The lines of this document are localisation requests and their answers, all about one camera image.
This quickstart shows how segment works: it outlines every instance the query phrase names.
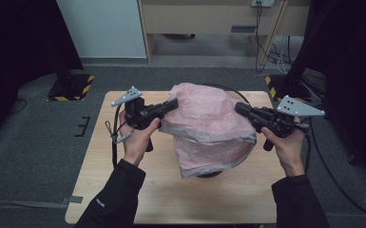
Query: pink fabric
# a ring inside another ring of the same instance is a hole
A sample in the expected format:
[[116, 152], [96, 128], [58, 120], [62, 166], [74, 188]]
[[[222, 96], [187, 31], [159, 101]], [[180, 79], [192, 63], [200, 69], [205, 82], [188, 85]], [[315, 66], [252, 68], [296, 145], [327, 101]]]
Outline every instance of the pink fabric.
[[162, 132], [174, 135], [183, 178], [233, 168], [256, 143], [256, 130], [234, 110], [239, 101], [224, 90], [193, 84], [175, 85], [169, 100], [179, 107], [162, 119]]

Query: person's left hand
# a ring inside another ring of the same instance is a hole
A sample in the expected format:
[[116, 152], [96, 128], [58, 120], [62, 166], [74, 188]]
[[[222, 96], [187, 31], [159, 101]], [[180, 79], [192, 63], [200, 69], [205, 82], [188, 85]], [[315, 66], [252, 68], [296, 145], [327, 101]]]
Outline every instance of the person's left hand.
[[[125, 110], [120, 115], [120, 123], [125, 123]], [[141, 160], [144, 158], [144, 152], [146, 151], [147, 145], [149, 144], [150, 136], [158, 128], [160, 119], [156, 118], [150, 123], [144, 130], [134, 129], [129, 137], [123, 141], [125, 155], [124, 160], [133, 165], [138, 166]], [[132, 131], [132, 127], [125, 123], [120, 128], [121, 136], [128, 134]]]

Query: finger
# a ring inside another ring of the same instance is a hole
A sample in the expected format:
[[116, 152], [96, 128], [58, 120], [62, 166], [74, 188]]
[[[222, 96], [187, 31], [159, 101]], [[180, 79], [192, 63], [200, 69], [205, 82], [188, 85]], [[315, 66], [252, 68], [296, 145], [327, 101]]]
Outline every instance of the finger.
[[155, 132], [158, 129], [159, 123], [160, 123], [160, 119], [159, 118], [155, 118], [150, 123], [150, 125], [144, 130], [145, 133], [147, 133], [148, 135], [151, 135], [153, 132]]
[[121, 124], [126, 121], [125, 114], [126, 114], [125, 110], [123, 110], [122, 112], [120, 112], [120, 114], [118, 114], [118, 118], [120, 119]]
[[300, 118], [299, 117], [295, 117], [295, 119], [293, 120], [293, 122], [300, 123]]
[[293, 133], [292, 133], [292, 135], [295, 137], [303, 137], [304, 138], [304, 136], [305, 136], [305, 133], [304, 133], [304, 131], [302, 131], [302, 130], [300, 130], [300, 129], [295, 129], [294, 131], [293, 131]]
[[269, 140], [272, 143], [275, 143], [277, 136], [274, 134], [274, 132], [272, 132], [267, 127], [263, 127], [261, 129], [261, 132], [263, 133], [263, 135], [266, 137], [267, 140]]

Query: black and yellow tape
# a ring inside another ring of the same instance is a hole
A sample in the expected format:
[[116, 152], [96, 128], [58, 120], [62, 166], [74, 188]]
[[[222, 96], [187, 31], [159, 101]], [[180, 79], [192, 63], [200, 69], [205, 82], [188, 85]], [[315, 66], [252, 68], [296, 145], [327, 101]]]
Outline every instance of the black and yellow tape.
[[277, 91], [275, 90], [274, 84], [272, 83], [272, 80], [269, 76], [265, 77], [265, 82], [268, 86], [269, 93], [271, 94], [272, 101], [278, 102], [279, 100], [281, 100], [281, 98], [277, 96]]
[[[279, 93], [278, 93], [279, 90], [276, 88], [276, 86], [274, 85], [274, 83], [272, 82], [272, 80], [269, 76], [265, 77], [265, 82], [266, 82], [266, 84], [268, 86], [268, 89], [269, 89], [269, 92], [271, 94], [272, 101], [281, 102], [282, 99], [283, 99], [282, 94], [280, 94], [280, 96], [279, 96]], [[302, 102], [302, 103], [311, 102], [310, 99], [302, 99], [302, 98], [299, 98], [299, 97], [293, 97], [293, 98], [300, 101], [300, 102]]]
[[81, 92], [81, 94], [78, 94], [77, 96], [55, 96], [55, 97], [48, 97], [49, 101], [58, 101], [58, 102], [67, 102], [67, 101], [82, 101], [88, 91], [90, 90], [90, 86], [93, 83], [94, 76], [89, 76], [87, 79], [87, 82]]

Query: silver metal plate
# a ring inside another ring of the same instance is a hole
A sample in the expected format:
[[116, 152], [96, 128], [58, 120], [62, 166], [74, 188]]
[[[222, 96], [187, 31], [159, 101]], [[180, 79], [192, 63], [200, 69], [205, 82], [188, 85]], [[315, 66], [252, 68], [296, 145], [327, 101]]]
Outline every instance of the silver metal plate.
[[308, 117], [324, 116], [325, 112], [304, 104], [289, 96], [285, 96], [277, 107], [277, 111], [290, 116]]
[[111, 106], [122, 105], [123, 103], [134, 100], [135, 98], [139, 98], [140, 96], [142, 96], [142, 92], [133, 86], [129, 91], [121, 96], [121, 98], [119, 98], [117, 101], [112, 102]]

